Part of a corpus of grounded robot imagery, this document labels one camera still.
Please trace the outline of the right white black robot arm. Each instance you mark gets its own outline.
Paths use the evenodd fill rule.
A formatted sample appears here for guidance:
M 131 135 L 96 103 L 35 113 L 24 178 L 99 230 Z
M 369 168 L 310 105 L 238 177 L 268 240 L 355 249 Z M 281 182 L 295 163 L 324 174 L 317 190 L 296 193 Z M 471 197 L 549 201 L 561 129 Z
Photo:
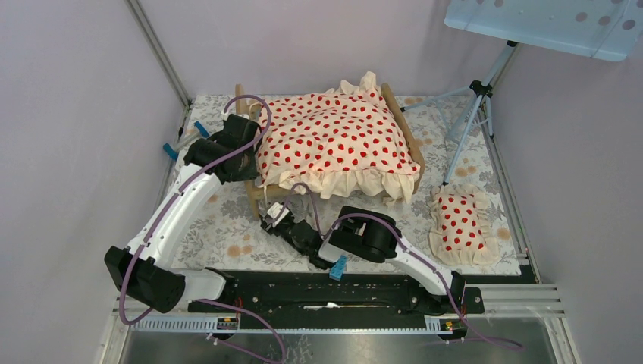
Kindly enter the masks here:
M 304 220 L 296 222 L 280 203 L 274 203 L 260 219 L 264 231 L 283 239 L 316 268 L 340 269 L 340 260 L 348 256 L 387 263 L 425 289 L 437 314 L 454 312 L 465 302 L 464 277 L 416 249 L 387 215 L 343 206 L 326 234 Z

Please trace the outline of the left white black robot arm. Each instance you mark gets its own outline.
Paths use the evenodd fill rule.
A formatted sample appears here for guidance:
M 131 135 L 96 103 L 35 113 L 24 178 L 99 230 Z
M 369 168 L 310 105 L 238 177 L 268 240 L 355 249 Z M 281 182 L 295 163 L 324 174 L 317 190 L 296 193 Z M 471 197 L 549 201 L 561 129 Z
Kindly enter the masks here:
M 171 265 L 207 200 L 225 183 L 258 177 L 255 157 L 260 131 L 248 115 L 230 114 L 222 130 L 189 146 L 170 193 L 148 223 L 126 247 L 112 246 L 105 254 L 104 262 L 122 297 L 160 313 L 202 298 L 219 312 L 234 305 L 234 289 L 222 274 L 210 268 Z

